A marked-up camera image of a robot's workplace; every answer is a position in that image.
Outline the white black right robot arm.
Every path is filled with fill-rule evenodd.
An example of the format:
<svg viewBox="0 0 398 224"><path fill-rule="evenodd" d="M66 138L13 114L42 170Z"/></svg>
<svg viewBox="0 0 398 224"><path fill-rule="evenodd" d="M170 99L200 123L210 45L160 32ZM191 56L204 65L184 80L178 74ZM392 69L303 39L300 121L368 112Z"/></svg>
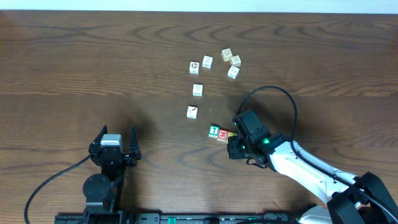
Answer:
<svg viewBox="0 0 398 224"><path fill-rule="evenodd" d="M294 179L327 205L325 221L397 223L397 205L378 176L357 176L323 162L285 134L271 134L252 110L232 121L238 135L228 139L229 158L253 160Z"/></svg>

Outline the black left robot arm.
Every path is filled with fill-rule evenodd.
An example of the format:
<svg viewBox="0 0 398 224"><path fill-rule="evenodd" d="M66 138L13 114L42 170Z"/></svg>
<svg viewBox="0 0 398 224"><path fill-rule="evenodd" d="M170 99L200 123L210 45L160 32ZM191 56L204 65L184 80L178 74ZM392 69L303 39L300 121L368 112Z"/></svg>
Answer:
<svg viewBox="0 0 398 224"><path fill-rule="evenodd" d="M119 134L109 134L106 126L89 146L90 159L101 172L89 176L83 184L86 208L83 223L130 223L134 218L129 212L120 209L124 175L127 167L137 166L141 151L132 128L129 139L129 152L123 153L123 140Z"/></svg>

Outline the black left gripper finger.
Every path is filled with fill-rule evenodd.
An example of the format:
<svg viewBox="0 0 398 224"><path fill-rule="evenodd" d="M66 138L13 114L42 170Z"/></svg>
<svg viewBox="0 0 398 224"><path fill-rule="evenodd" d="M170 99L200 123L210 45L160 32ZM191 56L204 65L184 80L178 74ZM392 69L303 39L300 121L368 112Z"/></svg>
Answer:
<svg viewBox="0 0 398 224"><path fill-rule="evenodd" d="M103 128L101 129L101 131L99 132L99 134L97 135L97 137L95 137L95 139L93 140L92 145L96 145L96 146L100 145L103 136L107 133L108 133L107 125L104 125Z"/></svg>
<svg viewBox="0 0 398 224"><path fill-rule="evenodd" d="M136 129L135 129L135 127L132 127L132 129L131 129L131 135L130 135L130 141L129 141L129 150L135 156L139 155L139 145L138 145L137 138L136 138Z"/></svg>

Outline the red M wooden block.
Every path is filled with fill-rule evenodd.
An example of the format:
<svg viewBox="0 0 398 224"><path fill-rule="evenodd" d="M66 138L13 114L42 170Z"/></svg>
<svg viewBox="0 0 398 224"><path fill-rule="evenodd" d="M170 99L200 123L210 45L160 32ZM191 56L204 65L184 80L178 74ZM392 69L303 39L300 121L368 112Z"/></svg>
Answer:
<svg viewBox="0 0 398 224"><path fill-rule="evenodd" d="M220 129L218 131L217 141L228 142L228 135L229 135L229 131L227 131L225 129Z"/></svg>

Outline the yellow top wooden block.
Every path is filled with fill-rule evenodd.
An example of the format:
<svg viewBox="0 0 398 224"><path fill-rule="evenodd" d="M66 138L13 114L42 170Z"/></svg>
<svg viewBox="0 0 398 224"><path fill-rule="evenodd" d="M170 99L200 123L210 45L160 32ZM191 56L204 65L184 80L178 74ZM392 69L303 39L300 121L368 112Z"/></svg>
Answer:
<svg viewBox="0 0 398 224"><path fill-rule="evenodd" d="M232 136L237 136L238 134L236 133L232 133L232 132L228 132L228 138L232 137Z"/></svg>

